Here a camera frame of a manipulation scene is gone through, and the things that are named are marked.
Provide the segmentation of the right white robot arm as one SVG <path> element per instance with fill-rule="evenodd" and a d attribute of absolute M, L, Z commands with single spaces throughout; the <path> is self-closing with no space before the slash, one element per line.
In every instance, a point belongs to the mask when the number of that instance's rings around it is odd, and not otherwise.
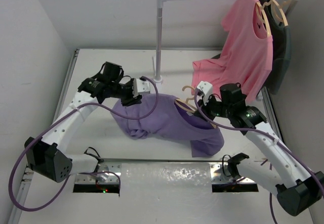
<path fill-rule="evenodd" d="M 239 83 L 221 86 L 221 100 L 213 93 L 211 83 L 201 81 L 195 88 L 197 114 L 213 123 L 215 117 L 227 118 L 228 130 L 241 132 L 273 166 L 267 170 L 245 153 L 227 160 L 223 175 L 236 180 L 247 177 L 277 198 L 280 206 L 291 216 L 297 216 L 323 198 L 323 172 L 312 171 L 273 131 L 262 112 L 247 106 Z"/>

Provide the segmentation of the purple t shirt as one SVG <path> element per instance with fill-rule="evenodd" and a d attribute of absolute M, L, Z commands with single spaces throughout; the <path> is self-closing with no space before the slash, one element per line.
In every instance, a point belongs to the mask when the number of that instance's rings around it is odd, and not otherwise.
<path fill-rule="evenodd" d="M 160 94 L 155 110 L 147 117 L 139 119 L 152 109 L 155 95 L 145 95 L 141 104 L 124 107 L 120 100 L 113 111 L 132 117 L 132 120 L 112 114 L 120 129 L 134 139 L 158 136 L 167 140 L 187 141 L 192 157 L 212 157 L 224 146 L 224 138 L 219 128 L 209 122 L 189 114 L 175 104 L 175 96 Z"/>

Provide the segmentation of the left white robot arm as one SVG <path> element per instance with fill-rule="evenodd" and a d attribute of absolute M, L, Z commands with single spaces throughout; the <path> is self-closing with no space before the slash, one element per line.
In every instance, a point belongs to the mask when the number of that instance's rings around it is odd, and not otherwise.
<path fill-rule="evenodd" d="M 38 140 L 25 142 L 28 166 L 57 183 L 69 175 L 92 173 L 99 158 L 89 154 L 68 155 L 68 145 L 87 117 L 107 98 L 120 99 L 126 106 L 139 103 L 142 95 L 150 92 L 144 78 L 131 78 L 122 83 L 124 71 L 120 65 L 105 62 L 100 71 L 86 78 L 78 87 L 67 108 L 54 122 L 54 127 Z"/>

